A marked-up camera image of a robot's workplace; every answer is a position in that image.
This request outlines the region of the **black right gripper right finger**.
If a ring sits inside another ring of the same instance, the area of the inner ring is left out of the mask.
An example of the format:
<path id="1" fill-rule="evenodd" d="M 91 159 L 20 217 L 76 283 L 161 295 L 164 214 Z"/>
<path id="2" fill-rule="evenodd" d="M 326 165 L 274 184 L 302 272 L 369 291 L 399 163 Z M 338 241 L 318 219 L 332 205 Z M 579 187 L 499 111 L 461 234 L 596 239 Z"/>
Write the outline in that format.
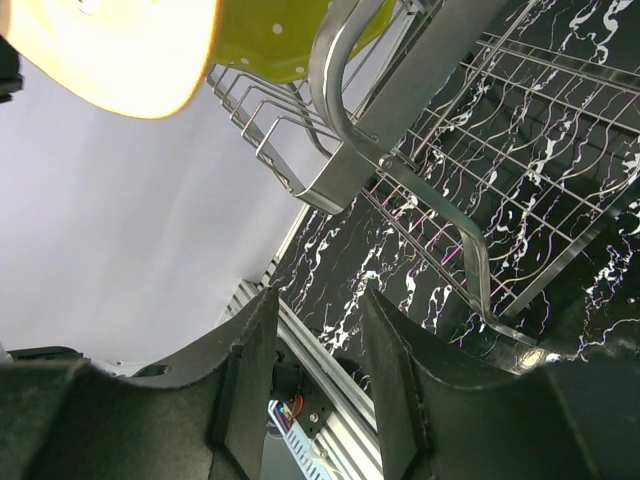
<path id="1" fill-rule="evenodd" d="M 387 479 L 635 479 L 639 365 L 556 362 L 514 375 L 361 300 Z"/>

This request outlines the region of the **yellow green plate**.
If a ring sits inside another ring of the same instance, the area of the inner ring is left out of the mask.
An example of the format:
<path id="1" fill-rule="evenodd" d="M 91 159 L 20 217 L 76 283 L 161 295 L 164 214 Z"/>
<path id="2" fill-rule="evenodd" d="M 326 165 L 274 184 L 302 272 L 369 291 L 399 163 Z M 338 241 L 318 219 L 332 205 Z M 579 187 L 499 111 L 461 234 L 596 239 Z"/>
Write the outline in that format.
<path id="1" fill-rule="evenodd" d="M 337 3 L 283 0 L 201 4 L 214 13 L 214 48 L 206 75 L 217 67 L 230 67 L 285 84 L 306 77 L 316 34 Z"/>

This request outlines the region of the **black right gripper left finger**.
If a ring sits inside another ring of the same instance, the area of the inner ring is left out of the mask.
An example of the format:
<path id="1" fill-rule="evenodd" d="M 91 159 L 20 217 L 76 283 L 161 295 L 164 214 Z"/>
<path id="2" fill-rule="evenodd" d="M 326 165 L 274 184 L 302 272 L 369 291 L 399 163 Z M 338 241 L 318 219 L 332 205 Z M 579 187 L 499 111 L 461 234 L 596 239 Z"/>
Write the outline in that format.
<path id="1" fill-rule="evenodd" d="M 1 368 L 5 479 L 256 479 L 262 466 L 279 298 L 131 377 L 85 359 Z"/>

